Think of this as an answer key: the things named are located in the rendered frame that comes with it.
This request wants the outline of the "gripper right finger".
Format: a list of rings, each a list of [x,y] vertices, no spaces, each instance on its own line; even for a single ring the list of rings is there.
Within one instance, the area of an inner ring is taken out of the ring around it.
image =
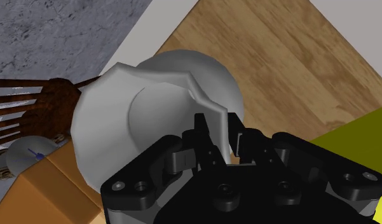
[[[266,137],[246,128],[236,113],[228,114],[229,144],[241,164],[277,162],[304,182],[326,189],[330,185],[350,201],[380,199],[382,174],[287,132]]]

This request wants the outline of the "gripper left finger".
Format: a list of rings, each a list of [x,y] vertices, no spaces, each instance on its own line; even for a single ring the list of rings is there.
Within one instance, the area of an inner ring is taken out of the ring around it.
[[[210,138],[203,113],[181,137],[165,135],[106,180],[101,188],[105,206],[151,206],[183,171],[225,165]]]

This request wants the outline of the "white angular rim plate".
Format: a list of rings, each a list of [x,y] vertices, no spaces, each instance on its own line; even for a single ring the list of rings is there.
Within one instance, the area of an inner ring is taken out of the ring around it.
[[[158,139],[193,128],[196,113],[204,114],[212,142],[230,163],[228,111],[190,72],[115,64],[83,90],[73,113],[71,136],[83,179],[98,192]]]

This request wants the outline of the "yellow green block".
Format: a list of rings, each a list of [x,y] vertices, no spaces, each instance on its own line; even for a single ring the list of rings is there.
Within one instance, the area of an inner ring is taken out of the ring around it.
[[[382,174],[382,108],[311,141]],[[382,198],[374,215],[382,224]]]

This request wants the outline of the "white round bowl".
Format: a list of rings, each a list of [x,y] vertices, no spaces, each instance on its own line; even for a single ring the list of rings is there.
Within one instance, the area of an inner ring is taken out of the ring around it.
[[[218,60],[194,50],[170,50],[137,65],[155,71],[189,72],[209,99],[244,121],[243,95],[233,75]]]

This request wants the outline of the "dark brown wooden chair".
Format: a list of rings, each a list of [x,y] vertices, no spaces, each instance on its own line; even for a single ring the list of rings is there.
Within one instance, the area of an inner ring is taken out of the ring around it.
[[[24,136],[43,136],[48,139],[65,134],[71,127],[72,114],[81,91],[97,80],[96,77],[73,84],[64,78],[50,80],[0,79],[0,88],[40,87],[39,93],[0,96],[0,103],[33,100],[28,105],[0,109],[0,116],[22,112],[18,118],[0,121],[0,145]]]

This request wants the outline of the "orange brown box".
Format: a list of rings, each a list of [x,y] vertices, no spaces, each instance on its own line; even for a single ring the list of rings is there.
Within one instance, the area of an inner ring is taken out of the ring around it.
[[[21,173],[0,202],[0,224],[106,224],[69,141]]]

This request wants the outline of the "grey round clock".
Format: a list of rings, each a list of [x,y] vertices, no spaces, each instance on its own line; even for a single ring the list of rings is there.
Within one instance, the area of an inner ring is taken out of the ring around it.
[[[14,141],[6,153],[6,164],[14,176],[58,149],[58,144],[42,136],[25,136]]]

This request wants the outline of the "brown striped object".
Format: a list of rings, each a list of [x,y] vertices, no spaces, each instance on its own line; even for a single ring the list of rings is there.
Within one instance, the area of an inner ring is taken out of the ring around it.
[[[0,156],[8,151],[7,148],[0,149]],[[0,180],[14,178],[14,174],[9,170],[8,166],[0,167]]]

